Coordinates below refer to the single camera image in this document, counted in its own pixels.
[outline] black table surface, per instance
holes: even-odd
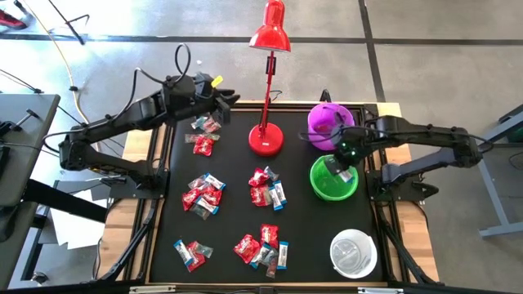
[[[359,188],[347,200],[328,203],[320,200],[309,181],[313,162],[324,155],[297,134],[306,131],[307,112],[271,113],[270,120],[285,134],[282,151],[273,158],[261,158],[248,147],[248,133],[257,124],[259,112],[234,112],[231,124],[218,134],[212,157],[195,155],[193,145],[184,142],[184,134],[194,133],[189,121],[177,125],[171,155],[171,183],[163,205],[159,231],[151,265],[152,283],[270,283],[270,282],[351,282],[342,277],[330,260],[330,243],[345,229],[359,229],[373,237],[378,245],[372,208],[365,192],[364,176]],[[248,185],[256,167],[269,165],[279,173],[288,203],[275,212],[272,207],[251,203]],[[181,194],[189,190],[194,178],[210,172],[226,183],[219,212],[202,220],[193,212],[184,212]],[[363,166],[358,167],[360,175]],[[258,270],[245,265],[233,247],[245,234],[260,239],[261,224],[279,226],[279,240],[287,241],[287,270],[266,277],[266,267]],[[193,273],[184,266],[173,244],[197,240],[214,248],[206,263]],[[374,271],[358,281],[383,280],[381,258]]]

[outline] white paper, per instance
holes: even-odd
[[[101,207],[107,206],[104,199],[92,201],[91,190],[78,192],[74,196]],[[100,222],[73,216],[54,208],[51,209],[51,213],[58,245],[67,243],[68,249],[96,245],[104,233],[105,224]]]

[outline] red desk lamp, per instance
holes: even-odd
[[[291,44],[284,31],[285,5],[281,0],[269,0],[265,5],[263,26],[256,31],[248,44],[252,48],[270,50],[267,59],[266,73],[267,92],[261,121],[248,134],[248,144],[251,149],[261,156],[276,155],[284,145],[284,134],[274,123],[268,123],[268,108],[270,102],[270,83],[275,74],[275,51],[290,52]]]

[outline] concrete floor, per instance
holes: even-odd
[[[28,2],[49,27],[60,23],[47,2]],[[94,38],[96,35],[248,37],[262,22],[265,2],[56,0],[55,4],[69,18],[89,13],[89,24],[80,30]],[[284,27],[290,37],[365,36],[358,0],[285,3]],[[9,2],[0,2],[2,5],[8,11],[16,11]],[[519,29],[523,25],[523,2],[518,0],[367,0],[366,7],[375,38],[523,38]],[[32,24],[16,33],[43,31]],[[100,40],[83,47],[77,42],[59,42],[59,45],[73,69],[77,86],[82,88],[82,106],[91,119],[120,110],[130,93],[135,67],[140,66],[156,77],[175,72],[173,54],[177,43],[174,42]],[[223,87],[236,89],[243,99],[262,98],[265,52],[250,49],[246,43],[189,45],[193,54],[191,74],[196,71],[220,74],[225,79]],[[61,106],[74,113],[65,68],[51,42],[0,38],[0,48],[3,57],[0,68],[47,93],[60,94]],[[278,72],[273,89],[284,92],[279,99],[318,100],[321,90],[327,87],[337,101],[377,100],[364,42],[294,43],[292,50],[290,54],[277,54]],[[413,123],[456,125],[482,135],[495,125],[498,117],[523,101],[521,46],[376,45],[375,51],[386,101],[399,102],[404,117]],[[202,64],[197,65],[195,60],[201,60]],[[0,90],[28,92],[2,78]],[[155,90],[156,85],[140,77],[136,97]],[[58,113],[51,131],[62,131],[73,123]],[[124,136],[118,141],[123,143]],[[413,158],[429,150],[411,147]],[[523,176],[522,171],[506,163],[507,157],[515,152],[495,151],[489,155],[487,162],[495,166],[495,177]],[[78,175],[61,171],[56,160],[42,156],[34,177],[51,183],[56,178],[78,178]],[[482,240],[477,233],[479,228],[498,224],[479,171],[448,168],[427,174],[427,182],[440,188],[439,194],[427,200],[426,210],[441,281],[459,287],[521,292],[523,234]],[[517,187],[509,189],[509,184],[503,187],[503,192],[510,194],[504,199],[505,206],[513,210],[515,221],[521,221],[523,200],[517,198]],[[77,251],[52,245],[45,248],[46,257],[40,260],[37,269],[50,275],[50,284],[90,278],[95,252],[92,248]],[[59,257],[60,264],[73,262],[78,271],[67,272],[67,267],[56,262]],[[23,286],[27,283],[17,282],[16,277],[11,282],[11,287]]]

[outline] yellow tag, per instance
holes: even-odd
[[[211,82],[211,86],[212,87],[218,87],[218,85],[223,82],[223,77],[222,76],[217,76],[214,81]]]

